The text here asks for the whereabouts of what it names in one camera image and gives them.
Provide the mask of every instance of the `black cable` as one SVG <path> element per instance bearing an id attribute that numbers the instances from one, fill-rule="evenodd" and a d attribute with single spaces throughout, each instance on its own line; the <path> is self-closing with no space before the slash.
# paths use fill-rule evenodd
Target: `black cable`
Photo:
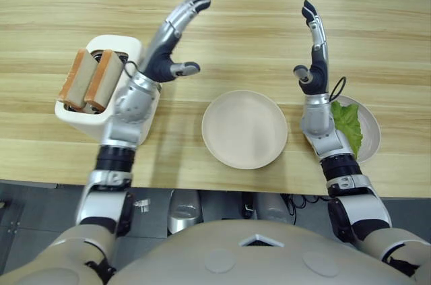
<path id="1" fill-rule="evenodd" d="M 123 66 L 123 71 L 126 73 L 127 76 L 129 76 L 129 78 L 132 78 L 132 75 L 130 75 L 130 73 L 126 69 L 127 64 L 133 64 L 133 66 L 135 66 L 136 71 L 138 70 L 137 65 L 134 61 L 126 61 L 124 66 Z"/>
<path id="2" fill-rule="evenodd" d="M 307 199 L 306 198 L 306 196 L 305 195 L 303 195 L 303 197 L 305 198 L 305 200 L 307 201 L 307 203 L 309 203 L 309 204 L 314 204 L 314 203 L 317 203 L 317 202 L 319 202 L 319 196 L 316 196 L 316 195 L 313 195 L 313 197 L 314 197 L 314 200 L 313 201 L 310 201 L 309 199 Z"/>
<path id="3" fill-rule="evenodd" d="M 300 205 L 298 205 L 294 201 L 294 194 L 282 194 L 281 195 L 281 198 L 284 200 L 284 203 L 286 204 L 286 207 L 288 208 L 289 215 L 294 217 L 293 225 L 296 224 L 296 220 L 298 217 L 296 210 L 305 208 L 307 203 L 314 204 L 320 200 L 325 201 L 325 202 L 328 202 L 330 200 L 330 198 L 328 199 L 328 198 L 325 198 L 323 196 L 318 196 L 318 195 L 313 195 L 313 199 L 308 199 L 307 196 L 305 196 L 305 195 L 300 195 L 300 196 L 302 198 L 302 202 Z"/>
<path id="4" fill-rule="evenodd" d="M 340 87 L 340 89 L 339 89 L 338 93 L 334 96 L 334 93 L 335 93 L 335 91 L 337 90 L 338 85 L 339 85 L 341 82 L 343 82 L 343 84 L 341 85 L 341 87 Z M 333 89 L 333 90 L 332 90 L 332 92 L 331 92 L 331 95 L 330 95 L 330 97 L 329 97 L 329 102 L 332 102 L 332 101 L 334 101 L 334 100 L 336 100 L 336 99 L 338 98 L 338 96 L 339 96 L 339 95 L 341 94 L 341 92 L 344 90 L 344 86 L 345 86 L 346 82 L 347 82 L 347 78 L 346 78 L 346 76 L 343 76 L 342 78 L 340 78 L 340 79 L 339 79 L 339 81 L 336 83 L 336 85 L 335 85 L 334 89 Z"/>

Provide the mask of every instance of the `wooden table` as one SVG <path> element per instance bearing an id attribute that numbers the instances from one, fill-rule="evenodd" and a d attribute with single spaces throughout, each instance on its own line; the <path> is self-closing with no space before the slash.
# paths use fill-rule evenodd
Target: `wooden table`
<path id="1" fill-rule="evenodd" d="M 21 181 L 84 184 L 98 146 L 60 122 L 54 101 L 76 50 L 100 34 L 147 44 L 182 0 L 0 0 L 0 172 Z M 378 154 L 362 165 L 382 196 L 431 194 L 430 0 L 310 0 L 329 41 L 330 84 L 363 102 L 382 129 Z M 165 84 L 133 184 L 325 194 L 325 178 L 299 128 L 303 95 L 292 75 L 310 63 L 303 0 L 213 0 L 174 52 L 202 72 Z M 236 170 L 205 148 L 201 119 L 230 90 L 276 101 L 288 144 L 272 164 Z"/>

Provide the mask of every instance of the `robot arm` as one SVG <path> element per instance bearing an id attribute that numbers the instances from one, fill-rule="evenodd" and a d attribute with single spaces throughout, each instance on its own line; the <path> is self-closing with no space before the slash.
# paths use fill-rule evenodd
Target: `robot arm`
<path id="1" fill-rule="evenodd" d="M 312 145 L 327 180 L 333 232 L 343 242 L 385 262 L 419 281 L 428 266 L 431 246 L 414 234 L 392 228 L 388 211 L 363 175 L 345 135 L 335 128 L 328 95 L 328 54 L 325 31 L 307 0 L 302 15 L 313 46 L 310 69 L 294 68 L 305 94 L 301 128 Z"/>
<path id="2" fill-rule="evenodd" d="M 105 126 L 95 169 L 88 177 L 77 209 L 76 226 L 64 232 L 34 261 L 0 277 L 12 284 L 106 284 L 114 241 L 128 233 L 133 197 L 127 192 L 142 123 L 161 82 L 199 71 L 196 63 L 174 64 L 172 50 L 187 24 L 210 0 L 186 0 L 159 27 L 139 71 L 115 96 L 114 115 Z"/>
<path id="3" fill-rule="evenodd" d="M 174 64 L 174 47 L 190 21 L 211 0 L 185 0 L 159 27 L 145 59 L 129 83 L 119 91 L 114 115 L 105 127 L 95 169 L 80 201 L 76 224 L 101 224 L 112 233 L 125 235 L 130 229 L 133 199 L 130 186 L 135 150 L 142 123 L 152 113 L 151 104 L 160 83 L 199 72 L 196 63 Z"/>

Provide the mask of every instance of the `white plate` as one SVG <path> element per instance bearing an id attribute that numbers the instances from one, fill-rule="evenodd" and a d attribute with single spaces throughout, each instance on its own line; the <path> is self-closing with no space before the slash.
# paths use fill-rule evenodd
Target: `white plate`
<path id="1" fill-rule="evenodd" d="M 362 144 L 359 148 L 358 162 L 365 162 L 366 160 L 370 159 L 380 147 L 380 139 L 382 137 L 380 126 L 378 125 L 376 118 L 374 115 L 372 115 L 370 110 L 353 98 L 341 95 L 337 98 L 337 101 L 342 106 L 351 104 L 357 104 L 359 106 L 358 120 L 359 124 L 361 124 L 363 138 Z"/>
<path id="2" fill-rule="evenodd" d="M 220 162 L 255 169 L 281 154 L 288 139 L 288 125 L 270 98 L 251 91 L 232 91 L 208 106 L 202 119 L 202 136 Z"/>

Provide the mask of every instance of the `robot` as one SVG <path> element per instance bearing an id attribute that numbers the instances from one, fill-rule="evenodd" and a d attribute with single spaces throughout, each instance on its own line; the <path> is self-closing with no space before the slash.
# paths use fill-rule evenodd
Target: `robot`
<path id="1" fill-rule="evenodd" d="M 302 15 L 312 34 L 312 64 L 294 69 L 305 94 L 301 128 L 327 180 L 333 232 L 355 249 L 281 222 L 199 223 L 196 194 L 175 191 L 168 219 L 173 235 L 115 273 L 110 265 L 114 242 L 127 234 L 132 222 L 133 198 L 127 189 L 141 124 L 151 111 L 159 83 L 199 72 L 198 64 L 173 63 L 170 55 L 187 24 L 210 3 L 185 0 L 159 27 L 139 71 L 116 96 L 76 225 L 34 261 L 1 276 L 0 284 L 429 284 L 430 243 L 392 228 L 370 179 L 362 174 L 347 139 L 334 126 L 327 41 L 320 16 L 307 1 Z M 268 218 L 265 203 L 256 205 L 258 217 Z M 175 213 L 174 207 L 182 204 L 195 213 Z"/>

